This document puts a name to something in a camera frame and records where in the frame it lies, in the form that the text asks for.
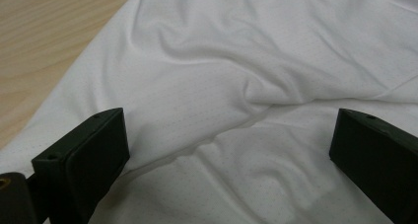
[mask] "wooden surface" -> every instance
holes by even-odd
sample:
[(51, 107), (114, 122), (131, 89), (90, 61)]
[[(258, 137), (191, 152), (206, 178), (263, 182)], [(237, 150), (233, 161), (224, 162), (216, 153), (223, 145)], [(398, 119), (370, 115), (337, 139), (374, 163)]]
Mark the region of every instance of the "wooden surface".
[(127, 0), (0, 0), (0, 148)]

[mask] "white fabric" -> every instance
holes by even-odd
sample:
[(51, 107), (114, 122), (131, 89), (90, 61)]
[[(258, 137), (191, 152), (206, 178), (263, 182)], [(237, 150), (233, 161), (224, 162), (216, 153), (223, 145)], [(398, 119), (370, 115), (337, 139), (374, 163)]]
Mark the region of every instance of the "white fabric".
[(418, 0), (129, 0), (0, 172), (124, 107), (131, 159), (91, 223), (390, 223), (329, 161), (339, 108), (418, 134)]

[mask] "screw hole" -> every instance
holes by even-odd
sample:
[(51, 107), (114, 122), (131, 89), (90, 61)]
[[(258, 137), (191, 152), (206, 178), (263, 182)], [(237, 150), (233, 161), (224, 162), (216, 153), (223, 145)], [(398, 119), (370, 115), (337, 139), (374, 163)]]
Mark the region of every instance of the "screw hole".
[(58, 159), (58, 158), (59, 158), (59, 153), (49, 154), (46, 158), (47, 158), (48, 160), (56, 160), (56, 159)]
[(0, 189), (3, 189), (9, 185), (11, 180), (9, 178), (1, 178), (0, 179)]

